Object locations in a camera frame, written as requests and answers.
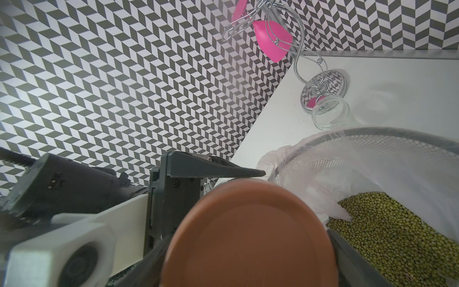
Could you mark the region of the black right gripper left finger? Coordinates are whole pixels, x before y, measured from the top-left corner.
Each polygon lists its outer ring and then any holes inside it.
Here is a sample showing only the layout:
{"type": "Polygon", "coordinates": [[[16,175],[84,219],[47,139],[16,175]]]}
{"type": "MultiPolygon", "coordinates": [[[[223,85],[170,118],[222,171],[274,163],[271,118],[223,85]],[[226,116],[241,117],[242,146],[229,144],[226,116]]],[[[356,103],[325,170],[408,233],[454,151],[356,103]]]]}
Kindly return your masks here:
{"type": "Polygon", "coordinates": [[[166,252],[172,240],[167,236],[155,245],[153,250],[116,287],[158,287],[166,252]]]}

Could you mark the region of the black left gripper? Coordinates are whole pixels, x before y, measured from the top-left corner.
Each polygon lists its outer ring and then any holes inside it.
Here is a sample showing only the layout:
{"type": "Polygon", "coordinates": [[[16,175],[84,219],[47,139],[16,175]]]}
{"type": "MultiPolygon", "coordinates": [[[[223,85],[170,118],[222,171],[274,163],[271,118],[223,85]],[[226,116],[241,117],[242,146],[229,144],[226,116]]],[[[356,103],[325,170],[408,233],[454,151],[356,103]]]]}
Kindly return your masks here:
{"type": "Polygon", "coordinates": [[[144,254],[173,234],[203,195],[202,178],[256,178],[266,173],[214,155],[170,151],[150,173],[144,254]]]}

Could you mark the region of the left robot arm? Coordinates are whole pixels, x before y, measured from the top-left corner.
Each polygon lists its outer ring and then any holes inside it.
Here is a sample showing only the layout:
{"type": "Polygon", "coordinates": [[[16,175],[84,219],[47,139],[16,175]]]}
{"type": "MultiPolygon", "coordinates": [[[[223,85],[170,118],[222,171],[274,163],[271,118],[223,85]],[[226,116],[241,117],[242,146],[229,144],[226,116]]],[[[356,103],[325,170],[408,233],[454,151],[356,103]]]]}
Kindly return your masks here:
{"type": "Polygon", "coordinates": [[[173,234],[204,193],[204,181],[215,178],[254,178],[264,171],[235,165],[214,155],[177,150],[161,156],[151,169],[148,186],[136,185],[126,173],[89,167],[47,153],[39,159],[1,150],[1,160],[25,167],[10,193],[1,198],[1,252],[56,229],[58,214],[98,214],[140,195],[148,196],[142,230],[144,252],[173,234]]]}

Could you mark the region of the grey mesh waste bin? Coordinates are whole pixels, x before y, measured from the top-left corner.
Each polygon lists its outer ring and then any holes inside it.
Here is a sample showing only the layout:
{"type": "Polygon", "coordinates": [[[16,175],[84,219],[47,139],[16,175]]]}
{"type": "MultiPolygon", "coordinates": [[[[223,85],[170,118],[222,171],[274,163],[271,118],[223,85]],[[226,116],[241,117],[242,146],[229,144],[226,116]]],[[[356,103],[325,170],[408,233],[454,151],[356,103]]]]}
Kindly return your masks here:
{"type": "Polygon", "coordinates": [[[415,130],[355,127],[324,132],[269,152],[259,162],[267,178],[286,188],[303,187],[288,175],[306,175],[337,201],[406,184],[433,193],[459,194],[459,143],[415,130]]]}

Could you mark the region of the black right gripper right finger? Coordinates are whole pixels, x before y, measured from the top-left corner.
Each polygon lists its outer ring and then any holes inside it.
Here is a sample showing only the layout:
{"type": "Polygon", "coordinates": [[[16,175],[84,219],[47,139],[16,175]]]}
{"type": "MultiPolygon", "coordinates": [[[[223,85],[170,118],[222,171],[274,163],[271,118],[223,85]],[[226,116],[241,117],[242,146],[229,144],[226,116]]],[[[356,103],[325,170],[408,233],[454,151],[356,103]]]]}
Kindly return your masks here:
{"type": "Polygon", "coordinates": [[[339,287],[392,287],[355,248],[336,231],[327,231],[335,252],[339,287]]]}

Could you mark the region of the glass jar with mung beans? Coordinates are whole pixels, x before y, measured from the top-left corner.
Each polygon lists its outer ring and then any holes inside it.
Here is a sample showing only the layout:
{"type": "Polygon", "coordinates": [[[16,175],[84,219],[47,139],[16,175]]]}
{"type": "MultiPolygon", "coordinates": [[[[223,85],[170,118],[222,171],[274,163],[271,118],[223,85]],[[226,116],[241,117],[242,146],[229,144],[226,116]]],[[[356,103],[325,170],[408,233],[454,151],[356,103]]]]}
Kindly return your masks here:
{"type": "Polygon", "coordinates": [[[313,124],[319,130],[334,130],[343,126],[350,116],[349,104],[341,97],[327,96],[318,100],[311,112],[313,124]]]}

